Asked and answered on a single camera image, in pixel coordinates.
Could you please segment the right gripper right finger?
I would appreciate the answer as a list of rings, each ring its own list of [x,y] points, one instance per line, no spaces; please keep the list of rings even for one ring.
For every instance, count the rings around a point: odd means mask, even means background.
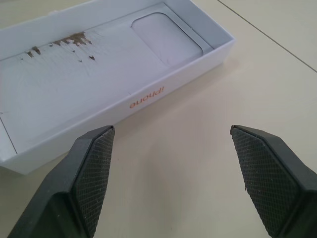
[[[232,125],[245,189],[271,238],[317,238],[317,173],[278,136]]]

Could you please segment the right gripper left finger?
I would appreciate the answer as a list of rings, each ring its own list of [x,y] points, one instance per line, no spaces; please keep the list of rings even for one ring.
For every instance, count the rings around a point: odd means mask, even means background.
[[[114,126],[77,138],[46,175],[7,238],[93,238],[111,164]]]

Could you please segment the white phone box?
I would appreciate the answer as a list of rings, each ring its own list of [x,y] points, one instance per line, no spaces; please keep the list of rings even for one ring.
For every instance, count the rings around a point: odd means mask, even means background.
[[[27,174],[220,65],[191,0],[92,0],[0,29],[0,166]]]

